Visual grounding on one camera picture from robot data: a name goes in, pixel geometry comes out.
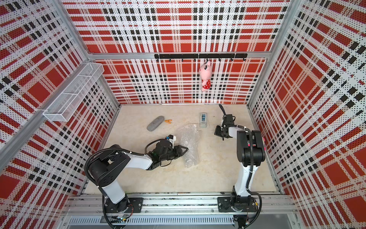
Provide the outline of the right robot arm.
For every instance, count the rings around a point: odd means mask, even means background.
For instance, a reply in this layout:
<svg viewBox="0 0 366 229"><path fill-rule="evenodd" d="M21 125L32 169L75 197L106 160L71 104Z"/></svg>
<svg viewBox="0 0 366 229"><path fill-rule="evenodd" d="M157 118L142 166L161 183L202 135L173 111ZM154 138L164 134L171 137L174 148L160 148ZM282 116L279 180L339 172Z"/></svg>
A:
<svg viewBox="0 0 366 229"><path fill-rule="evenodd" d="M266 159L261 132L236 125L236 118L227 114L221 104L219 107L223 112L223 119L221 125L216 127L214 135L222 139L236 139L236 155L240 163L238 179L230 195L227 210L257 212L253 196L258 196L258 193L252 191L251 186L256 171Z"/></svg>

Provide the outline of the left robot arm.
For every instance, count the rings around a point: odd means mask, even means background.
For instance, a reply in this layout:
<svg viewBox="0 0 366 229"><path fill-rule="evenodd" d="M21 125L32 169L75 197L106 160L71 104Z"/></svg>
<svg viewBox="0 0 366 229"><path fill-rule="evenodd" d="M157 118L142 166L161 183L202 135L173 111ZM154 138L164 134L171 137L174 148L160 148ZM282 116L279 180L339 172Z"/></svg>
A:
<svg viewBox="0 0 366 229"><path fill-rule="evenodd" d="M117 178L124 169L151 171L162 167L164 161L172 162L188 152L189 148L175 145L176 137L169 135L157 139L144 148L144 153L136 153L115 144L91 155L85 162L87 178L102 193L104 213L140 212L142 200L129 200Z"/></svg>

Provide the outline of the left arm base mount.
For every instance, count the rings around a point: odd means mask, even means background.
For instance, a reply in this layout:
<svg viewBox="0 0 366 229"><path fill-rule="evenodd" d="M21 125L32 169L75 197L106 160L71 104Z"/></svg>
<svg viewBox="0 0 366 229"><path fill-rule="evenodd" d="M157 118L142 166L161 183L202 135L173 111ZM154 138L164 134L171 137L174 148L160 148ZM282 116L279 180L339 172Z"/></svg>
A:
<svg viewBox="0 0 366 229"><path fill-rule="evenodd" d="M106 213L140 213L143 201L143 198L125 197L119 203L114 204L108 198L104 203L104 210Z"/></svg>

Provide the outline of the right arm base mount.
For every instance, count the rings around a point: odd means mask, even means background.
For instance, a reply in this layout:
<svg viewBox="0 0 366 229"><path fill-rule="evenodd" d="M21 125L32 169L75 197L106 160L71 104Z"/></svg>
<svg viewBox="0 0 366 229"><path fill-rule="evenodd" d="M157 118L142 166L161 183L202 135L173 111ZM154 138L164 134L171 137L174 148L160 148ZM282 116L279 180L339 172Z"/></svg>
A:
<svg viewBox="0 0 366 229"><path fill-rule="evenodd" d="M217 205L219 212L257 212L255 199L247 197L218 197Z"/></svg>

